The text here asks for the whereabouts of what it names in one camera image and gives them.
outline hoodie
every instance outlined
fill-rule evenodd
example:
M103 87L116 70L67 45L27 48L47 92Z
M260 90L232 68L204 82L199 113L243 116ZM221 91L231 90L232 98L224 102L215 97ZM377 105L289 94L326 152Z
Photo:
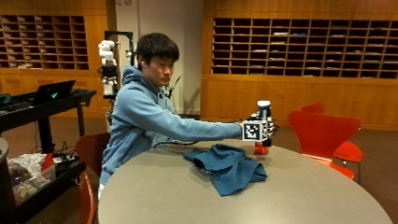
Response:
M112 113L111 140L104 151L103 185L121 165L161 141L195 142L241 137L236 123L183 119L176 115L165 89L156 87L131 65L124 69L123 84Z

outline wooden cabinet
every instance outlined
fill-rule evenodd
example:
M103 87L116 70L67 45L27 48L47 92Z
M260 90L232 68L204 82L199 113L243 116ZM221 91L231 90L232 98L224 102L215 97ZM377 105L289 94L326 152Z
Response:
M212 74L397 78L398 21L215 18Z
M0 16L0 67L88 70L83 16Z
M115 7L112 0L0 1L0 92L16 95L76 79L75 88L97 91L85 117L104 118L99 44L104 31L116 30Z
M364 129L398 130L398 2L204 0L200 118L273 117L322 102Z

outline blue towel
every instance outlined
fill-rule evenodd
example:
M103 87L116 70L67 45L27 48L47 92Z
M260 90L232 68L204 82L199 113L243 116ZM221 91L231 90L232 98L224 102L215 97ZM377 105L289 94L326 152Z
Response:
M221 196L241 192L249 183L266 179L261 163L247 157L245 150L224 144L212 145L209 151L195 148L184 158L212 177L212 183Z

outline floor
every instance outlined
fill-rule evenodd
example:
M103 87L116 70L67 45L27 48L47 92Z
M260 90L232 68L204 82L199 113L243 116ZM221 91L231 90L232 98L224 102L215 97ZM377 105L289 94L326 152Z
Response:
M56 149L72 150L79 139L76 119L51 118L52 138ZM85 119L85 134L105 132L103 119ZM10 157L40 150L35 123L3 133L10 142ZM384 206L393 223L398 224L398 132L360 131L352 139L364 150L361 186ZM292 128L282 127L274 136L274 145L293 151L300 150ZM349 168L357 171L356 164ZM87 169L95 189L99 177ZM26 222L27 224L79 223L79 187L72 186L59 198Z

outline white wall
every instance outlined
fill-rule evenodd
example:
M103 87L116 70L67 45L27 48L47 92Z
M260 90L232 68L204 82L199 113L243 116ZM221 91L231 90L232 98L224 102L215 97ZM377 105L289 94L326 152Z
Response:
M180 60L171 82L175 86L172 101L179 114L200 114L201 75L201 20L203 0L116 0L117 29L133 32L133 42L140 35L164 33L180 47ZM128 64L124 51L127 38L120 37L121 68Z

